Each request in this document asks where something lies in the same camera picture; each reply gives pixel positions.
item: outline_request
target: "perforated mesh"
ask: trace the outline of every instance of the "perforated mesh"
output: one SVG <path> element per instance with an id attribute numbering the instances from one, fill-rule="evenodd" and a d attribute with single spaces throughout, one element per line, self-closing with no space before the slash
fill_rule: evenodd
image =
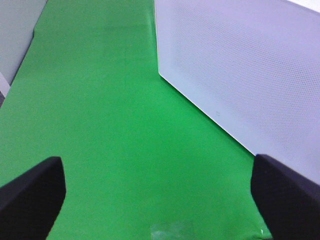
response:
<path id="1" fill-rule="evenodd" d="M 287 156 L 320 119 L 320 63 L 218 12 L 174 2 L 173 67 Z"/>

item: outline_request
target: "green mat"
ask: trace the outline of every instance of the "green mat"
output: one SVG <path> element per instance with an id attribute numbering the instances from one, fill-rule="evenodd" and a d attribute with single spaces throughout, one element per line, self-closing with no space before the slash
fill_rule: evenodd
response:
<path id="1" fill-rule="evenodd" d="M 61 156 L 48 237 L 270 237 L 253 156 L 162 79 L 152 0 L 50 0 L 0 109 L 0 184 Z"/>

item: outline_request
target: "green floor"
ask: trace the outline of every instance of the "green floor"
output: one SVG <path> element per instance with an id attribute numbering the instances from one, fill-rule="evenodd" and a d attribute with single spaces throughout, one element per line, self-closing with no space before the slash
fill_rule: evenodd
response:
<path id="1" fill-rule="evenodd" d="M 270 237 L 253 156 L 158 75 L 153 12 L 152 0 L 48 1 L 0 109 L 0 184 L 62 157 L 49 240 Z"/>

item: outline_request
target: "white perforated panel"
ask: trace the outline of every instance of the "white perforated panel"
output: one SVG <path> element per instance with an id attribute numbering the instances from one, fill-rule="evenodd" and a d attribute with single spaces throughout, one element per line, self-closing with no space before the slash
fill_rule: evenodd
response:
<path id="1" fill-rule="evenodd" d="M 249 151 L 320 183 L 320 14 L 282 0 L 162 0 L 156 17 L 160 74 Z"/>

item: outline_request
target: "black plastic part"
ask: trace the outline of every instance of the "black plastic part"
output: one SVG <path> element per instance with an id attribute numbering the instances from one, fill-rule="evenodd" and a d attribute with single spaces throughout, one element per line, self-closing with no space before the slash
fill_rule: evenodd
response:
<path id="1" fill-rule="evenodd" d="M 268 155 L 254 159 L 251 194 L 273 239 L 320 240 L 320 186 Z"/>
<path id="2" fill-rule="evenodd" d="M 0 188 L 0 240 L 45 240 L 66 196 L 60 157 L 49 157 Z"/>

